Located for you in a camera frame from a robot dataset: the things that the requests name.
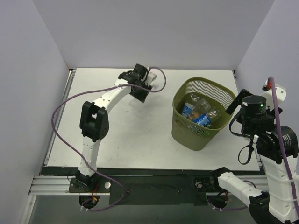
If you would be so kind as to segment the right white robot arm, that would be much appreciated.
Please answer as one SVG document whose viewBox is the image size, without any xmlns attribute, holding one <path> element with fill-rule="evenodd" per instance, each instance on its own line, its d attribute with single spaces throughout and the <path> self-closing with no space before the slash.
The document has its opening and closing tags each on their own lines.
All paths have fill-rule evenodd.
<svg viewBox="0 0 299 224">
<path fill-rule="evenodd" d="M 299 213 L 299 177 L 296 173 L 299 153 L 296 133 L 277 126 L 271 91 L 261 96 L 242 89 L 226 113 L 239 112 L 231 120 L 241 124 L 238 137 L 249 138 L 249 153 L 260 159 L 268 190 L 259 190 L 238 178 L 226 167 L 211 172 L 209 187 L 225 190 L 242 201 L 258 224 L 297 224 Z"/>
</svg>

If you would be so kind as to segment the clear unlabelled plastic bottle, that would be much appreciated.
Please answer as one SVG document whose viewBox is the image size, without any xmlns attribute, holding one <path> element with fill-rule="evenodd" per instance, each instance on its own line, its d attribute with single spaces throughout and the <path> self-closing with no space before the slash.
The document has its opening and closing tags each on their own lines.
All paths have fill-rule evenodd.
<svg viewBox="0 0 299 224">
<path fill-rule="evenodd" d="M 142 101 L 140 101 L 139 99 L 136 98 L 132 98 L 128 105 L 134 109 L 140 109 L 143 107 L 144 103 Z"/>
</svg>

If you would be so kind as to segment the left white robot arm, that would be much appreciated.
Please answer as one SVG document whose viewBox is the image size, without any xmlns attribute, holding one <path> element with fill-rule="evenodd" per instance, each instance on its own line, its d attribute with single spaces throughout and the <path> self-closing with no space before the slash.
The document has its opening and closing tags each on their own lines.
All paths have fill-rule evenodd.
<svg viewBox="0 0 299 224">
<path fill-rule="evenodd" d="M 83 136 L 80 165 L 71 179 L 71 192 L 92 192 L 100 183 L 96 174 L 101 141 L 109 131 L 108 114 L 126 95 L 144 102 L 156 75 L 150 68 L 136 64 L 133 70 L 121 73 L 112 87 L 96 100 L 82 105 L 79 128 Z"/>
</svg>

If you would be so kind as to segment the Pepsi bottle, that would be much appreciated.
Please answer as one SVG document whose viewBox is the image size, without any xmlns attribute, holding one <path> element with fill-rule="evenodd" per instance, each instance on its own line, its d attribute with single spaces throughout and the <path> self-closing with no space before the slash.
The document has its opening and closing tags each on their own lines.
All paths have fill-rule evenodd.
<svg viewBox="0 0 299 224">
<path fill-rule="evenodd" d="M 210 122 L 205 126 L 208 129 L 216 129 L 217 128 L 217 123 L 216 122 Z"/>
<path fill-rule="evenodd" d="M 192 108 L 196 105 L 196 103 L 199 100 L 199 96 L 191 93 L 185 100 L 181 115 L 186 118 L 191 113 Z"/>
<path fill-rule="evenodd" d="M 206 126 L 210 122 L 217 122 L 221 118 L 221 112 L 218 108 L 212 108 L 208 112 L 200 115 L 196 119 L 192 120 L 193 123 L 199 126 Z"/>
</svg>

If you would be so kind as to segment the orange drink bottle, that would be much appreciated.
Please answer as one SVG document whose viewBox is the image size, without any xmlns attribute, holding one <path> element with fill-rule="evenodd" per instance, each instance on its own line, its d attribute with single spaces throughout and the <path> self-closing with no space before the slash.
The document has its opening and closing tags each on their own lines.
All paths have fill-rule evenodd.
<svg viewBox="0 0 299 224">
<path fill-rule="evenodd" d="M 211 109 L 211 105 L 204 98 L 200 99 L 192 108 L 190 113 L 187 115 L 189 120 L 194 120 L 200 115 L 208 112 Z"/>
</svg>

